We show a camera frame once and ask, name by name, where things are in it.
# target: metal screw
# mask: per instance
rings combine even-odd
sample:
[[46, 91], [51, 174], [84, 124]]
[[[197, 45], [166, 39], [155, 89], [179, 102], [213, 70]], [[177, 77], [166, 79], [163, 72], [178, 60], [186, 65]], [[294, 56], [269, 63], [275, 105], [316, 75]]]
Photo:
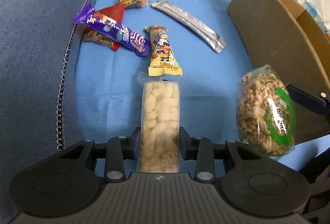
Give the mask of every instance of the metal screw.
[[199, 172], [197, 174], [197, 177], [200, 179], [200, 180], [211, 180], [213, 178], [213, 175], [210, 173], [210, 172]]
[[119, 171], [110, 171], [107, 173], [107, 177], [109, 179], [121, 179], [123, 177], [123, 173]]

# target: red snack wrapper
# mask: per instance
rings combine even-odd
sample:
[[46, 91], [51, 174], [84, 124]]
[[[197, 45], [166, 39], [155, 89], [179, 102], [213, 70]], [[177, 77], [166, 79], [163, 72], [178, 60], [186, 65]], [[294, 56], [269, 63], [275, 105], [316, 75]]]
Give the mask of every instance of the red snack wrapper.
[[[110, 18], [113, 18], [114, 20], [116, 20], [119, 23], [122, 23], [123, 18], [124, 18], [125, 7], [126, 7], [125, 4], [116, 4], [114, 6], [110, 6], [110, 7], [101, 9], [101, 10], [99, 10], [99, 12]], [[87, 35], [85, 35], [83, 37], [82, 40], [84, 40], [84, 41], [92, 40], [95, 42], [106, 44], [115, 51], [117, 51], [120, 47], [120, 44], [118, 42], [112, 41], [109, 38], [95, 32], [90, 27], [86, 26], [84, 29], [84, 33], [88, 33]]]

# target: purple candy wrapper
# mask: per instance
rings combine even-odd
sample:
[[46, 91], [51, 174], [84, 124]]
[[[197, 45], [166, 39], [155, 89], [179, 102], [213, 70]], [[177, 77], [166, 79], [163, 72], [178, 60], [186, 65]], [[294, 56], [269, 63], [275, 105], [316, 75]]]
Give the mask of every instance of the purple candy wrapper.
[[83, 7], [75, 16], [74, 21], [89, 26], [105, 37], [124, 45], [138, 56], [148, 55], [150, 41], [116, 20], [96, 11], [90, 3]]

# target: gray chain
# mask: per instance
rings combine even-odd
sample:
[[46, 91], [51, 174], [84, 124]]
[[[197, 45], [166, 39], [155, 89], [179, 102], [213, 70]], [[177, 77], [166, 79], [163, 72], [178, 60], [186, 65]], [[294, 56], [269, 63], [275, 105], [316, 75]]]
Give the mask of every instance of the gray chain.
[[[87, 4], [88, 0], [85, 0], [83, 7]], [[69, 54], [71, 50], [71, 44], [73, 40], [73, 36], [75, 34], [75, 30], [77, 28], [77, 23], [73, 25], [70, 39], [68, 41], [68, 45], [65, 50], [65, 55], [63, 59], [63, 66], [62, 66], [62, 74], [61, 74], [61, 80], [60, 80], [60, 85], [59, 85], [59, 90], [58, 90], [58, 99], [57, 99], [57, 106], [56, 106], [56, 140], [57, 140], [57, 150], [62, 151], [65, 149], [65, 142], [64, 142], [64, 137], [63, 137], [63, 126], [62, 126], [62, 101], [63, 101], [63, 91], [64, 91], [64, 81], [65, 81], [65, 71], [66, 71], [66, 65], [69, 60]]]

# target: silver snack wrapper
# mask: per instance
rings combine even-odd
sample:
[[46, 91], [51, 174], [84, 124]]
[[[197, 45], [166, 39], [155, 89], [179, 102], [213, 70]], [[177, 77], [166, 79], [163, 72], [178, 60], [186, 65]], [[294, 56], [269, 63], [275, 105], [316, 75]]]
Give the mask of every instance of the silver snack wrapper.
[[169, 1], [158, 0], [151, 4], [151, 6], [196, 32], [213, 48], [213, 50], [215, 50], [215, 52], [220, 53], [226, 46], [225, 41], [213, 29]]

